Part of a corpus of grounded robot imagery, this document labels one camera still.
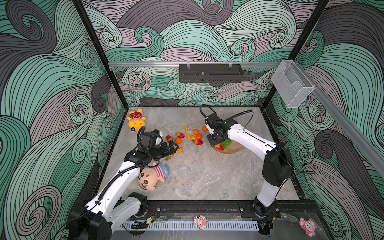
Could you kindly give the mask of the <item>yellow cow plush toy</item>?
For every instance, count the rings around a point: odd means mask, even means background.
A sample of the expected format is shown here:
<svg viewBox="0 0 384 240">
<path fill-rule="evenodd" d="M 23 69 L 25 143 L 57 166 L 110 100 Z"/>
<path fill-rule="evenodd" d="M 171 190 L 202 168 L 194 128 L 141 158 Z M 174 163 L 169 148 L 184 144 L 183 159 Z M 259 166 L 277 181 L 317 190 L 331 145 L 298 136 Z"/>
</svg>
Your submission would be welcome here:
<svg viewBox="0 0 384 240">
<path fill-rule="evenodd" d="M 129 121 L 128 125 L 131 132 L 137 132 L 141 127 L 146 125 L 146 117 L 143 116 L 142 109 L 130 111 L 127 120 Z"/>
</svg>

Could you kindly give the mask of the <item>pink melody figurine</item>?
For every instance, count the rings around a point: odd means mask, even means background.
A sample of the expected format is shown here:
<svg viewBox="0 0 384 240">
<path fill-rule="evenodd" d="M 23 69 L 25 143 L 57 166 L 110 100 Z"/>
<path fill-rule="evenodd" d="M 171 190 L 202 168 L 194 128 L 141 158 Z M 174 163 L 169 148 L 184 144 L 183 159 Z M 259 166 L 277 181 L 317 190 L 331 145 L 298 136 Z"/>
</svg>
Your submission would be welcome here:
<svg viewBox="0 0 384 240">
<path fill-rule="evenodd" d="M 316 235 L 317 225 L 313 220 L 306 221 L 304 218 L 300 218 L 299 224 L 309 237 L 314 237 Z"/>
</svg>

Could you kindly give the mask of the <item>black wall tray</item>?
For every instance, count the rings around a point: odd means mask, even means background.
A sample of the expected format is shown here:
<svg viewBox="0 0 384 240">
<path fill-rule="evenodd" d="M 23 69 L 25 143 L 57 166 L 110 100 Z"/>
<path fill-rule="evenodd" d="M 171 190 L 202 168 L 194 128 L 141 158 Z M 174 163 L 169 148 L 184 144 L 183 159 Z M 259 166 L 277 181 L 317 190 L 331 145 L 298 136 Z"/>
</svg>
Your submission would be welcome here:
<svg viewBox="0 0 384 240">
<path fill-rule="evenodd" d="M 181 83 L 240 83 L 244 72 L 241 65 L 187 65 L 179 66 Z"/>
</svg>

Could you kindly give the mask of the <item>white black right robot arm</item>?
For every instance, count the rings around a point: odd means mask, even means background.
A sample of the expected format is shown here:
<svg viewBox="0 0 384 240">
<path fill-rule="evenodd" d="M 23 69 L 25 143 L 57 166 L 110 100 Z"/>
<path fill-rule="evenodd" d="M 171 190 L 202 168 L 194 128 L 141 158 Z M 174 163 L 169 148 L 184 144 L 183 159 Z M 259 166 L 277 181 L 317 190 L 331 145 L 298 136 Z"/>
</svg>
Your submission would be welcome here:
<svg viewBox="0 0 384 240">
<path fill-rule="evenodd" d="M 257 218 L 269 220 L 278 218 L 277 196 L 294 171 L 291 152 L 286 144 L 269 141 L 242 126 L 237 117 L 253 114 L 253 110 L 237 113 L 226 119 L 219 118 L 210 106 L 199 107 L 208 130 L 207 140 L 211 147 L 225 150 L 231 143 L 240 144 L 253 153 L 260 162 L 257 173 L 261 175 L 262 185 L 253 203 Z"/>
</svg>

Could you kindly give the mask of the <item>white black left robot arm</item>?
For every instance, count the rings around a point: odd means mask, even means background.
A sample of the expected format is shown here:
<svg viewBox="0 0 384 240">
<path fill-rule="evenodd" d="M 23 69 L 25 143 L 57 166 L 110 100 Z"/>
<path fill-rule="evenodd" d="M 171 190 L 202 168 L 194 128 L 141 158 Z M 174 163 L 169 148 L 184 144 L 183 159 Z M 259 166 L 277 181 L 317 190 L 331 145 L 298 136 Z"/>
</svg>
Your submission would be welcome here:
<svg viewBox="0 0 384 240">
<path fill-rule="evenodd" d="M 163 141 L 162 132 L 147 132 L 141 127 L 137 146 L 129 151 L 120 168 L 106 186 L 84 207 L 70 214 L 66 224 L 70 240 L 109 240 L 115 230 L 136 214 L 145 214 L 147 198 L 133 193 L 119 204 L 126 188 L 152 161 L 158 161 L 177 152 L 174 141 Z"/>
</svg>

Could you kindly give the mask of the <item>green grape bunch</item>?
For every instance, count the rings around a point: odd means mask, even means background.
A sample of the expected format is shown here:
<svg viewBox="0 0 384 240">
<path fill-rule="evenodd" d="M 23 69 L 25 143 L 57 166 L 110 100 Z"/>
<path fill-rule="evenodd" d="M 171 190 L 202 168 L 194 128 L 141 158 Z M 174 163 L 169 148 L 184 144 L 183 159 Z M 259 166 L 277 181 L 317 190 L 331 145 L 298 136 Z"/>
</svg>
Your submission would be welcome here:
<svg viewBox="0 0 384 240">
<path fill-rule="evenodd" d="M 226 149 L 229 145 L 231 145 L 232 144 L 232 140 L 231 139 L 226 139 L 225 141 L 223 141 L 222 143 L 221 143 L 221 145 L 222 145 L 222 147 L 223 147 L 223 149 Z"/>
</svg>

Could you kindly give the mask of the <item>clear acrylic wall box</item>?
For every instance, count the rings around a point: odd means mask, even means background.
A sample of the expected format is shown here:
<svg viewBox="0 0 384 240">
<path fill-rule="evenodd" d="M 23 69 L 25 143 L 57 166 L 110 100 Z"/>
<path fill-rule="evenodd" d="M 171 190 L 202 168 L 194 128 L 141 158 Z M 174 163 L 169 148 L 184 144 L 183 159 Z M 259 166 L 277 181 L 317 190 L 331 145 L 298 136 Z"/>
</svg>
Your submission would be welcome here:
<svg viewBox="0 0 384 240">
<path fill-rule="evenodd" d="M 298 108 L 315 89 L 303 66 L 293 60 L 282 61 L 271 80 L 289 109 Z"/>
</svg>

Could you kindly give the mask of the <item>pink scalloped fruit bowl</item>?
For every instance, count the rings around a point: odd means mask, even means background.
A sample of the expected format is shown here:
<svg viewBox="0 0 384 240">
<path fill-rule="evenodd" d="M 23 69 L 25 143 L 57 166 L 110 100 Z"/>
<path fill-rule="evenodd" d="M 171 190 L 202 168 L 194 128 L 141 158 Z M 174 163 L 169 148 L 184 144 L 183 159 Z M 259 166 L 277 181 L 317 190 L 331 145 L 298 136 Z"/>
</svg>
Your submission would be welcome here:
<svg viewBox="0 0 384 240">
<path fill-rule="evenodd" d="M 231 154 L 235 154 L 237 152 L 240 152 L 244 148 L 244 146 L 241 145 L 240 143 L 236 142 L 236 141 L 233 141 L 231 145 L 229 145 L 226 149 L 224 149 L 224 151 L 219 151 L 215 147 L 212 147 L 212 148 L 213 148 L 213 150 L 215 150 L 218 153 L 225 154 L 225 155 L 231 155 Z"/>
</svg>

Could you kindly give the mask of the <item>boy doll plush toy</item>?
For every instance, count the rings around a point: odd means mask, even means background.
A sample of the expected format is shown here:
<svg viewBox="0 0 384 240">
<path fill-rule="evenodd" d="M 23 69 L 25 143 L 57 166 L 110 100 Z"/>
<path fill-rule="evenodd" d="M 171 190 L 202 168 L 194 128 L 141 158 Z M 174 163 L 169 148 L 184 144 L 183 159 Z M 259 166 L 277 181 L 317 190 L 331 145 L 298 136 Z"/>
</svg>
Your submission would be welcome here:
<svg viewBox="0 0 384 240">
<path fill-rule="evenodd" d="M 154 191 L 158 182 L 164 182 L 170 175 L 170 169 L 165 164 L 151 168 L 145 167 L 138 175 L 139 186 L 146 191 Z"/>
</svg>

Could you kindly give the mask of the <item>pink white chopper figurine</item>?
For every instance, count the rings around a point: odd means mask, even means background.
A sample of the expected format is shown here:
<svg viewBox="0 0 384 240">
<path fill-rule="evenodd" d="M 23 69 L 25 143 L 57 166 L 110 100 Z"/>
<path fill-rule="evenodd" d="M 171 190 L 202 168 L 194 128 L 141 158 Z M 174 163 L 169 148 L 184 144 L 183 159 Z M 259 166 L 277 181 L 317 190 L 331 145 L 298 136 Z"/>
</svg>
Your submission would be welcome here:
<svg viewBox="0 0 384 240">
<path fill-rule="evenodd" d="M 194 226 L 199 230 L 204 230 L 207 227 L 208 220 L 204 215 L 194 217 Z"/>
</svg>

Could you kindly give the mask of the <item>aluminium wall rail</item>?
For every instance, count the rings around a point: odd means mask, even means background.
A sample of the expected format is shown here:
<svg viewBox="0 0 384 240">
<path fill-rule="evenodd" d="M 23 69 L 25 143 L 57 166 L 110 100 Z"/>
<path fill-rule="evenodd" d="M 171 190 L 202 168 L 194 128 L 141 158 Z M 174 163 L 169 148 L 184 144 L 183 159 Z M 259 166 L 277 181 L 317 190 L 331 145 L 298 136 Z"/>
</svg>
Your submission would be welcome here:
<svg viewBox="0 0 384 240">
<path fill-rule="evenodd" d="M 135 62 L 135 61 L 122 61 L 122 62 L 108 62 L 110 68 L 177 68 L 180 65 L 225 65 L 231 67 L 233 65 L 241 65 L 244 68 L 277 68 L 280 62 Z"/>
</svg>

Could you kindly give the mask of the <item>orange tangerine left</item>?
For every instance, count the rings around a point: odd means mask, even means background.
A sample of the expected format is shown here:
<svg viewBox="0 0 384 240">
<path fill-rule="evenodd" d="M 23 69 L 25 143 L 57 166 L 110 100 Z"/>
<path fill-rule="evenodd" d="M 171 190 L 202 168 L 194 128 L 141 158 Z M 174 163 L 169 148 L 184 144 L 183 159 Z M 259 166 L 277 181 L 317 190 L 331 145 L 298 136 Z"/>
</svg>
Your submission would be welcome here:
<svg viewBox="0 0 384 240">
<path fill-rule="evenodd" d="M 175 139 L 175 143 L 179 145 L 179 144 L 182 143 L 182 140 L 181 140 L 180 138 L 176 138 L 176 139 Z"/>
</svg>

